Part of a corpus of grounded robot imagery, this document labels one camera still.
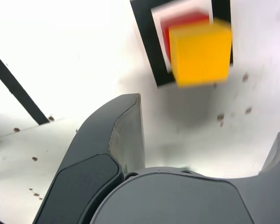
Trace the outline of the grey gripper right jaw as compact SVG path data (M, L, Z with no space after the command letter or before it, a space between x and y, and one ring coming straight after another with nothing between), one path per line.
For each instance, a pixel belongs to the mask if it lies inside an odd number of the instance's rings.
M256 176L221 179L176 168L119 185L93 224L280 224L280 132Z

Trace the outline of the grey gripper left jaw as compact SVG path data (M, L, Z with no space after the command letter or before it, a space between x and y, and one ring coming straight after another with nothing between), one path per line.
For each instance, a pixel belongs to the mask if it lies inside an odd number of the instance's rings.
M74 136L35 216L36 224L88 224L125 176L145 167L141 96L98 108Z

